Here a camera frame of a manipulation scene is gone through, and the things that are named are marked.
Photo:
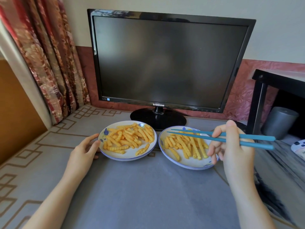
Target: gray container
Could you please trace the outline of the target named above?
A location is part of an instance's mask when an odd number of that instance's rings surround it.
[[[278,140],[283,139],[298,116],[297,112],[288,108],[274,107],[269,113],[261,131],[264,135],[274,136]]]

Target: blue chopsticks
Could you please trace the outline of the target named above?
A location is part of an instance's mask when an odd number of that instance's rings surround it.
[[[187,132],[198,133],[199,131],[187,130]],[[179,135],[183,135],[183,136],[191,136],[191,137],[196,137],[196,138],[202,138],[202,139],[206,139],[206,140],[226,142],[225,138],[218,138],[218,137],[211,137],[211,136],[200,136],[200,135],[186,134],[186,133],[179,133],[179,132],[169,132],[169,133],[179,134]],[[273,145],[268,145],[268,144],[260,144],[260,143],[246,142],[246,141],[240,141],[239,144],[242,145],[242,146],[247,146],[247,147],[266,149],[266,150],[274,150],[274,146]]]
[[[197,130],[183,130],[183,129],[171,129],[175,131],[181,131],[181,132],[195,132],[195,133],[205,133],[208,135],[212,135],[213,131],[197,131]],[[225,132],[222,132],[220,136],[226,136],[227,134]],[[240,134],[239,138],[243,139],[252,139],[252,140],[267,140],[267,141],[275,141],[274,136],[264,136],[264,135],[251,135],[251,134]]]

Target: plate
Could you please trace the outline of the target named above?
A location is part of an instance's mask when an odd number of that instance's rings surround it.
[[[211,158],[202,158],[202,160],[198,160],[198,159],[194,159],[192,157],[190,157],[189,159],[186,159],[183,156],[183,152],[182,149],[177,150],[177,153],[179,154],[179,156],[181,157],[181,160],[179,162],[177,162],[175,160],[175,156],[173,155],[173,153],[169,150],[169,149],[165,149],[164,145],[163,145],[163,140],[170,135],[170,133],[168,133],[167,131],[171,131],[172,129],[183,129],[183,130],[196,130],[199,131],[198,129],[195,128],[190,128],[190,127],[186,127],[186,126],[173,126],[173,127],[169,127],[165,130],[162,131],[162,133],[159,136],[158,142],[159,142],[159,146],[160,149],[162,151],[162,153],[173,163],[175,163],[176,165],[179,165],[183,168],[186,169],[193,169],[193,170],[203,170],[203,169],[209,169],[211,167],[213,167],[214,165],[212,164]],[[205,140],[205,143],[207,143],[208,145],[210,144],[211,140]]]
[[[103,149],[103,144],[107,140],[106,136],[110,133],[107,130],[108,128],[117,128],[118,126],[121,126],[121,125],[132,125],[133,123],[137,123],[141,127],[144,127],[144,125],[145,125],[145,123],[140,122],[140,121],[120,121],[120,122],[107,126],[106,128],[104,128],[101,131],[101,133],[98,136],[98,139],[101,141],[101,145],[99,146],[99,148],[101,149],[101,152],[106,157],[116,160],[116,161],[128,162],[128,161],[133,161],[133,160],[143,158],[154,149],[154,147],[156,146],[156,143],[157,143],[157,134],[156,134],[155,130],[153,130],[154,135],[155,135],[155,140],[150,144],[147,151],[140,156],[135,156],[135,153],[137,150],[144,148],[146,146],[147,142],[144,142],[143,140],[141,140],[143,144],[141,146],[139,146],[139,148],[134,148],[134,149],[129,148],[129,149],[125,150],[126,151],[125,154],[117,154],[117,153],[111,152],[109,150]]]

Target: floral curtain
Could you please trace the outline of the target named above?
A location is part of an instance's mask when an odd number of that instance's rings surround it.
[[[59,123],[90,103],[63,0],[0,0],[0,18]]]

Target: black monitor screen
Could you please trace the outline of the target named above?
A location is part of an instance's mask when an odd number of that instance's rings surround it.
[[[247,26],[94,16],[102,95],[220,108]]]

